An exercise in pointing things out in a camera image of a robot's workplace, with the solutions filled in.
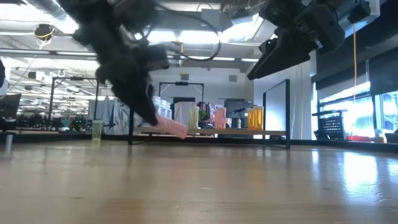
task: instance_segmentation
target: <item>yellow container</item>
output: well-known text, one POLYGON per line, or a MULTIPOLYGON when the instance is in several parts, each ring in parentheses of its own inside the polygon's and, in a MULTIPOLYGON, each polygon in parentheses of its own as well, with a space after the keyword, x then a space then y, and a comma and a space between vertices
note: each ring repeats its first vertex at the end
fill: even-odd
POLYGON ((254 130, 254 109, 248 108, 248 130, 254 130))
POLYGON ((254 109, 254 129, 255 130, 263 130, 264 107, 255 106, 253 109, 254 109))

